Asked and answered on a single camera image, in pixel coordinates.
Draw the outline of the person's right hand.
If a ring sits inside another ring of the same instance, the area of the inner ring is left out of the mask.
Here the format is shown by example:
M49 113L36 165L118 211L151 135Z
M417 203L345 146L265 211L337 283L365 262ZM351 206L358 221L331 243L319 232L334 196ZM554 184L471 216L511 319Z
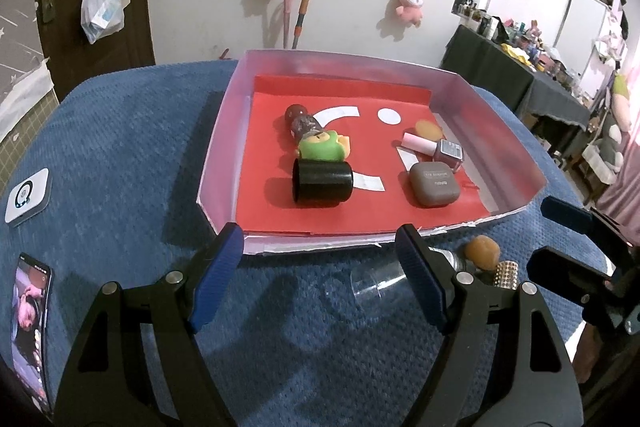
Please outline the person's right hand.
M602 346L603 340L598 330L587 323L579 338L573 359L574 372L579 384L585 384L588 381Z

